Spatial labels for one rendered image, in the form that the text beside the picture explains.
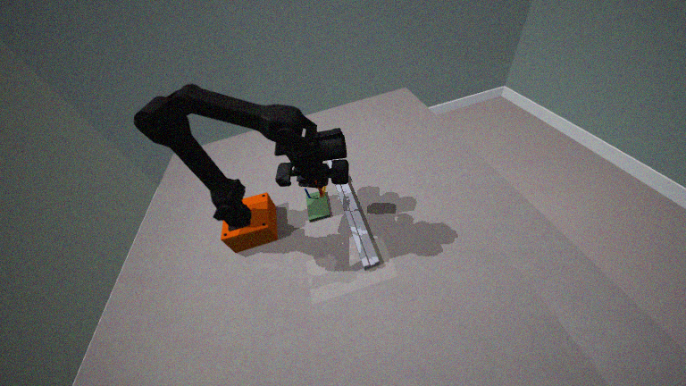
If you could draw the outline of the grey aluminum slotted rail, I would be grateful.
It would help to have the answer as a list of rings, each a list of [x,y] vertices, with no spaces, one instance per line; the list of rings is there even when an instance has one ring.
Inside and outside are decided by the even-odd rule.
[[[348,183],[336,185],[336,188],[364,269],[380,265]]]

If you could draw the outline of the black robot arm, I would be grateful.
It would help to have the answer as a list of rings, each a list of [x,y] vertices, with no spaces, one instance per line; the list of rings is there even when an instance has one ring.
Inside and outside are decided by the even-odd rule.
[[[341,129],[317,132],[317,125],[295,106],[253,104],[193,84],[167,97],[155,97],[134,116],[137,129],[152,142],[171,148],[208,187],[216,208],[213,218],[225,221],[229,231],[251,225],[251,209],[242,202],[246,187],[239,179],[226,178],[192,137],[190,113],[259,131],[276,142],[274,155],[286,155],[298,169],[310,166],[315,157],[320,165],[323,161],[347,158]]]

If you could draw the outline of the green tray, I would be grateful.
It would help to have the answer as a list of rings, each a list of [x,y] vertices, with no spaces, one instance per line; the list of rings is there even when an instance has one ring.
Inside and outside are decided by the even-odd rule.
[[[314,192],[306,196],[307,212],[309,222],[318,221],[330,217],[330,210],[326,193],[324,197],[320,197],[320,192]]]

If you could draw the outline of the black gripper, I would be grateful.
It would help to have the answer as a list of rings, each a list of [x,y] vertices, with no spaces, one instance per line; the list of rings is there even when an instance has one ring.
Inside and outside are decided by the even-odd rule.
[[[292,170],[293,167],[294,170]],[[292,163],[279,164],[275,180],[280,187],[289,187],[291,185],[290,177],[297,176],[300,187],[319,187],[322,189],[323,186],[328,185],[329,178],[333,184],[347,184],[348,168],[349,164],[346,159],[333,160],[331,168],[329,168],[327,164],[320,165],[315,157],[314,162],[304,169],[298,169]],[[316,180],[317,185],[315,184]]]

